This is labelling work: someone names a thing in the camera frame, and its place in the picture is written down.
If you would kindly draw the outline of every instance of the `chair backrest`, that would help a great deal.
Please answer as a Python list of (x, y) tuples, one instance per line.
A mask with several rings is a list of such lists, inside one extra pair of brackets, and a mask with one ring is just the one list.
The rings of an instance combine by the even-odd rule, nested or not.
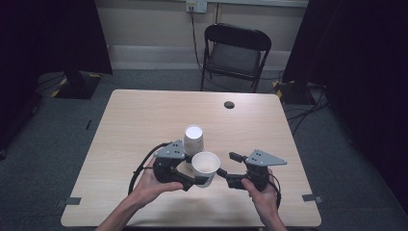
[(204, 33), (206, 46), (208, 40), (252, 50), (269, 51), (270, 38), (263, 32), (230, 24), (218, 23), (207, 27)]

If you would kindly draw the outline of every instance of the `gray carpet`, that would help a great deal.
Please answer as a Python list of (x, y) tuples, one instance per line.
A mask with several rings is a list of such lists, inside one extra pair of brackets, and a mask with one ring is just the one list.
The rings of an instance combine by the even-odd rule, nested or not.
[[(274, 93), (269, 79), (279, 74), (265, 71), (258, 92)], [(50, 73), (40, 80), (58, 75)], [(52, 86), (58, 80), (38, 87), (43, 95), (38, 112), (0, 162), (0, 230), (70, 230), (61, 225), (64, 208), (56, 204), (70, 196), (111, 92), (199, 90), (200, 72), (115, 70), (114, 76), (103, 76), (91, 100), (52, 98)], [(251, 92), (249, 82), (217, 76), (213, 81), (206, 82), (206, 90)], [(314, 90), (314, 96), (319, 97), (319, 90)], [(287, 117), (311, 107), (284, 105)], [(293, 130), (299, 120), (291, 123)], [(393, 194), (375, 168), (349, 144), (345, 131), (330, 107), (325, 107), (305, 117), (294, 134), (312, 191), (323, 198), (318, 204), (319, 230), (408, 230), (408, 219)]]

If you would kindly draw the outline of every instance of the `finger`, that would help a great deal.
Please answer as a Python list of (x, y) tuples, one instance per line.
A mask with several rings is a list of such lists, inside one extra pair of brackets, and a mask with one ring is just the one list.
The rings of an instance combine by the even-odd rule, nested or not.
[(155, 161), (156, 161), (156, 157), (152, 157), (149, 164), (147, 164), (147, 167), (153, 167), (153, 164), (154, 164)]
[(250, 180), (243, 178), (241, 182), (243, 187), (249, 192), (249, 196), (253, 197), (259, 193), (259, 191), (255, 188), (254, 184)]
[(161, 193), (179, 191), (183, 190), (183, 188), (183, 184), (181, 184), (180, 182), (170, 182), (159, 185), (159, 190)]
[(269, 181), (270, 181), (270, 183), (272, 183), (274, 185), (275, 184), (275, 179), (273, 178), (272, 169), (270, 169), (269, 167), (268, 167), (268, 172), (269, 172)]

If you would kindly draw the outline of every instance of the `black curtain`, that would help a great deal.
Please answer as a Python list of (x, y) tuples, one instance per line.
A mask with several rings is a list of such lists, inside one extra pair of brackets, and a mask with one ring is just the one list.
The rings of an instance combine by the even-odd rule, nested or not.
[(112, 74), (106, 45), (93, 0), (0, 0), (0, 148), (40, 75)]
[(408, 5), (334, 2), (309, 1), (284, 78), (327, 87), (351, 140), (408, 212)]

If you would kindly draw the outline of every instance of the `white paper cup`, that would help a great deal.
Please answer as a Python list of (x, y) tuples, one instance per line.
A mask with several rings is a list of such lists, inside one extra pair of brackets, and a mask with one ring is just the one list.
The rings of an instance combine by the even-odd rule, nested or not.
[[(202, 152), (204, 150), (203, 129), (195, 124), (188, 126), (185, 131), (183, 146), (184, 152), (190, 156)], [(185, 162), (185, 166), (192, 169), (191, 163)]]
[(194, 176), (209, 177), (204, 185), (197, 185), (199, 188), (207, 188), (213, 181), (221, 162), (216, 154), (212, 152), (199, 152), (192, 157), (192, 172)]

